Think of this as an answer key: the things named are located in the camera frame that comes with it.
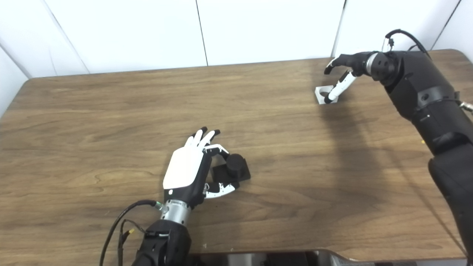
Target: robotic arm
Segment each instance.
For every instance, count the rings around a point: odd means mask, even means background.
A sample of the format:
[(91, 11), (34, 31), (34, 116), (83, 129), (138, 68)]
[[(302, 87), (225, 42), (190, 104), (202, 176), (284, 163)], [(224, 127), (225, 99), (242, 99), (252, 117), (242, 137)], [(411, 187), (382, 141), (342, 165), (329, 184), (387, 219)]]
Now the robotic arm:
[[(112, 225), (105, 241), (99, 266), (103, 265), (105, 251), (120, 219), (133, 207), (151, 205), (162, 214), (160, 219), (146, 230), (135, 222), (125, 219), (122, 223), (118, 243), (118, 265), (123, 265), (123, 243), (130, 231), (123, 233), (123, 224), (131, 222), (144, 233), (140, 249), (132, 266), (179, 266), (186, 261), (191, 247), (187, 220), (197, 205), (205, 198), (216, 198), (235, 191), (239, 182), (250, 178), (246, 160), (239, 154), (230, 154), (220, 144), (211, 145), (219, 130), (201, 128), (190, 136), (184, 146), (175, 150), (164, 176), (165, 204), (153, 200), (142, 200), (130, 205)], [(213, 168), (213, 182), (206, 183), (212, 157), (221, 155), (226, 164)]]
[[(324, 74), (334, 67), (348, 66), (354, 76), (367, 75), (384, 86), (399, 114), (412, 122), (432, 152), (429, 172), (448, 202), (472, 262), (473, 123), (462, 108), (472, 111), (473, 106), (459, 101), (459, 94), (425, 48), (412, 38), (420, 51), (342, 54), (329, 63)], [(326, 103), (333, 98), (332, 93), (337, 93), (336, 89), (337, 86), (325, 96)]]

